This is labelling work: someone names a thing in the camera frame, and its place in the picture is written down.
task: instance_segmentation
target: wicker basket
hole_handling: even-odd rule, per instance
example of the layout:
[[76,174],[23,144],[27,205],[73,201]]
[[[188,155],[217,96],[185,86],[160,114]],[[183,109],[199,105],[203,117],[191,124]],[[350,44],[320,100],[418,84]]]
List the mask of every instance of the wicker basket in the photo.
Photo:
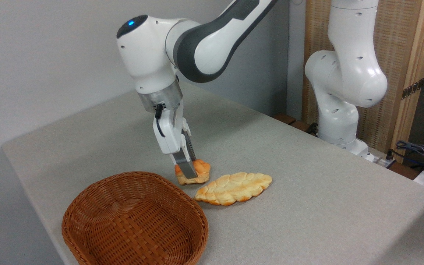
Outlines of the wicker basket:
[[63,216],[79,264],[195,264],[209,226],[200,206],[154,173],[126,172],[91,184]]

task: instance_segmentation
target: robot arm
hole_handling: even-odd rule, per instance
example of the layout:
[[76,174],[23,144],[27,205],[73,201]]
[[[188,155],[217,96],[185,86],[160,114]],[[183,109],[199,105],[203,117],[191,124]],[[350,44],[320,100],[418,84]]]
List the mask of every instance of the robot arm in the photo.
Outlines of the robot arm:
[[328,37],[334,52],[315,52],[305,65],[318,103],[318,137],[370,160],[356,139],[358,111],[384,96],[387,78],[374,51],[378,0],[332,0]]
[[235,49],[277,0],[235,0],[212,22],[164,20],[140,15],[117,32],[123,62],[134,79],[160,149],[187,178],[196,176],[190,128],[183,118],[176,72],[194,82],[210,82],[227,67]]

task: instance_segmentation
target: table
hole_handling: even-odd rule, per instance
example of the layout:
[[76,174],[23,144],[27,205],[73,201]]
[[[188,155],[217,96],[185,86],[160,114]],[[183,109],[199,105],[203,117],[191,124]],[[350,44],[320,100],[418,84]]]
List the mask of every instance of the table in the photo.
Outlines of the table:
[[[247,202],[200,203],[210,235],[199,264],[424,264],[424,186],[203,89],[181,88],[211,180],[240,171],[273,177]],[[152,125],[130,92],[4,144],[65,264],[76,260],[61,220],[89,184],[125,171],[177,184]],[[201,186],[180,188],[193,196]]]

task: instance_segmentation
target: white wall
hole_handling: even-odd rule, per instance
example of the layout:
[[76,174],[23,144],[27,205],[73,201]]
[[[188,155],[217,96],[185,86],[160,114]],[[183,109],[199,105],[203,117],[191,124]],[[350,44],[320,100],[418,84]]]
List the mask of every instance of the white wall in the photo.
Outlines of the white wall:
[[[131,90],[116,31],[140,14],[208,22],[229,0],[0,0],[2,143]],[[266,114],[285,111],[288,0],[201,85]],[[60,264],[0,152],[0,264]]]

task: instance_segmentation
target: bread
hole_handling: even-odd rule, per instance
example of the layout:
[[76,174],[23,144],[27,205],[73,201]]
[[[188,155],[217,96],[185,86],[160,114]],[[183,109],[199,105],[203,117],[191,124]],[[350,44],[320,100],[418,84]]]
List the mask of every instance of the bread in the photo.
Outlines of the bread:
[[186,178],[186,176],[184,176],[178,165],[174,166],[174,173],[178,178],[178,182],[181,185],[192,183],[204,183],[209,180],[209,173],[211,170],[211,165],[209,163],[206,163],[201,159],[196,159],[192,162],[192,165],[194,166],[195,172],[197,173],[197,177],[192,179]]
[[224,175],[199,189],[194,196],[197,201],[214,205],[232,205],[236,201],[247,201],[258,196],[271,183],[272,178],[262,173],[239,172]]

